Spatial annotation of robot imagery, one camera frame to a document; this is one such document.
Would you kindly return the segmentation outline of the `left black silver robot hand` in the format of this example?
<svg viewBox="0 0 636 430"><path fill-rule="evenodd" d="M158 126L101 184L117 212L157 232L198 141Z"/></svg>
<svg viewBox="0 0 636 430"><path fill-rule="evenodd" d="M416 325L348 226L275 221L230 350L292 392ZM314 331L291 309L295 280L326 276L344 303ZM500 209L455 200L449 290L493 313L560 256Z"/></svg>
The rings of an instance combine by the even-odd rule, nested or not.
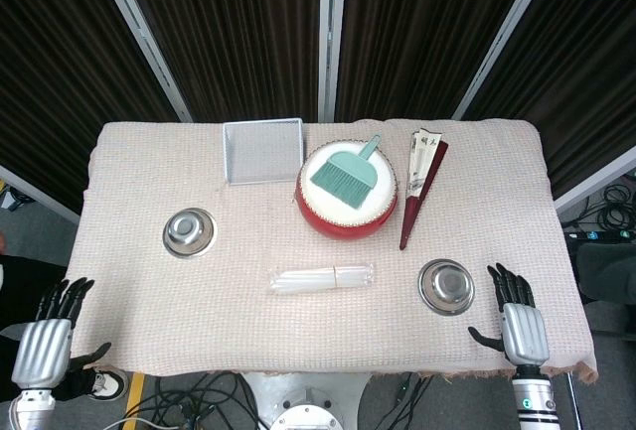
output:
<svg viewBox="0 0 636 430"><path fill-rule="evenodd" d="M20 389L51 390L69 371L94 363L109 351L111 343L106 342L90 354L71 356L82 303L93 285L86 277L65 279L44 293L35 320L24 330L13 366L11 379Z"/></svg>

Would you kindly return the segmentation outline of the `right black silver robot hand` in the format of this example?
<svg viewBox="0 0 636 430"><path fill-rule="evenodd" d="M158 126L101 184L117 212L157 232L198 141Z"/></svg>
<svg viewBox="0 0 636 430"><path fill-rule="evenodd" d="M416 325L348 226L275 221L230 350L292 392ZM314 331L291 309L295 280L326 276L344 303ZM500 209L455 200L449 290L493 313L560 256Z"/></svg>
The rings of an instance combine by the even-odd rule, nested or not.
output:
<svg viewBox="0 0 636 430"><path fill-rule="evenodd" d="M488 265L500 315L500 338L468 333L479 345L500 352L515 367L539 372L550 357L545 321L537 308L530 283L501 263Z"/></svg>

